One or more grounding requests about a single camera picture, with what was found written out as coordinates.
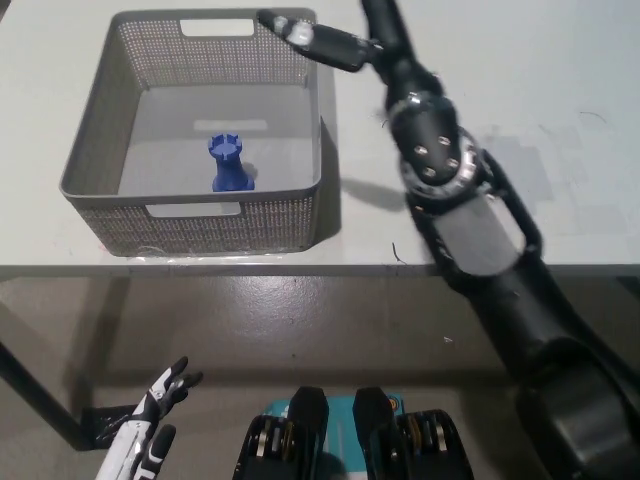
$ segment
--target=blue plastic piece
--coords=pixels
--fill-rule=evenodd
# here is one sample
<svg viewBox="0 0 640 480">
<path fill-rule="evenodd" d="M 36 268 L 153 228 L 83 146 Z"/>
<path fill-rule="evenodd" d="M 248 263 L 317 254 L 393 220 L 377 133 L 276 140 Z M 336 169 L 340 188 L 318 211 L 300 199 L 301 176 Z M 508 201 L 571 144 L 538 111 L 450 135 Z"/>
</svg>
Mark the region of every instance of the blue plastic piece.
<svg viewBox="0 0 640 480">
<path fill-rule="evenodd" d="M 214 192 L 234 192 L 254 190 L 253 177 L 244 171 L 240 162 L 242 140 L 233 133 L 223 133 L 211 137 L 209 153 L 216 159 L 218 174 L 213 179 Z"/>
</svg>

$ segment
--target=robotic hand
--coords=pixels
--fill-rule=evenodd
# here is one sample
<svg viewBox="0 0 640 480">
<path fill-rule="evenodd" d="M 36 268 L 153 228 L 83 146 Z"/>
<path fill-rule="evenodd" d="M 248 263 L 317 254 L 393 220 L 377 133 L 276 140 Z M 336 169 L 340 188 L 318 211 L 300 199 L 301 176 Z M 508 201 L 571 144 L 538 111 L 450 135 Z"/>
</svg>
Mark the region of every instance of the robotic hand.
<svg viewBox="0 0 640 480">
<path fill-rule="evenodd" d="M 156 380 L 127 421 L 120 427 L 107 452 L 96 480 L 153 480 L 164 461 L 176 429 L 160 421 L 202 380 L 202 373 L 184 374 L 187 357 L 182 357 Z"/>
</svg>

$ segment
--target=floor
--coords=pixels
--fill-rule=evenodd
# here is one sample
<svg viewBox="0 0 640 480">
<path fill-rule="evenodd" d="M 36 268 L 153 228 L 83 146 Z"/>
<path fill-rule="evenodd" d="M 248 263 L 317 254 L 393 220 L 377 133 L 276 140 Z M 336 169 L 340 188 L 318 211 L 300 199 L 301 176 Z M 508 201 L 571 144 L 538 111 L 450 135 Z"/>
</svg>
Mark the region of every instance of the floor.
<svg viewBox="0 0 640 480">
<path fill-rule="evenodd" d="M 606 279 L 561 284 L 640 367 L 636 298 Z M 302 383 L 379 384 L 408 410 L 443 408 L 477 479 L 544 478 L 498 358 L 437 278 L 32 278 L 0 283 L 0 302 L 2 341 L 73 411 L 136 403 L 184 354 L 205 372 L 169 417 L 178 436 L 161 478 L 230 478 L 253 416 Z M 104 452 L 73 452 L 2 382 L 0 404 L 2 478 L 93 478 Z"/>
</svg>

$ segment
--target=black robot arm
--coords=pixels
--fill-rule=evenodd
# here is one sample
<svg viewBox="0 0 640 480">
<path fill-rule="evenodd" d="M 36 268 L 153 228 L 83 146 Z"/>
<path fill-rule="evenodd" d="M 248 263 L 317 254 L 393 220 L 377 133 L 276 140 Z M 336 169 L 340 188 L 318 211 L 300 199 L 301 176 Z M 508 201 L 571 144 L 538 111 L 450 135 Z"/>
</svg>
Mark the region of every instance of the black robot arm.
<svg viewBox="0 0 640 480">
<path fill-rule="evenodd" d="M 269 10 L 258 20 L 311 60 L 350 72 L 370 63 L 387 85 L 385 110 L 415 225 L 518 383 L 521 422 L 552 478 L 640 478 L 638 376 L 556 285 L 533 219 L 500 165 L 458 125 L 440 80 L 416 59 L 395 1 L 362 6 L 368 39 Z M 517 224 L 520 250 L 504 241 L 496 203 Z"/>
</svg>

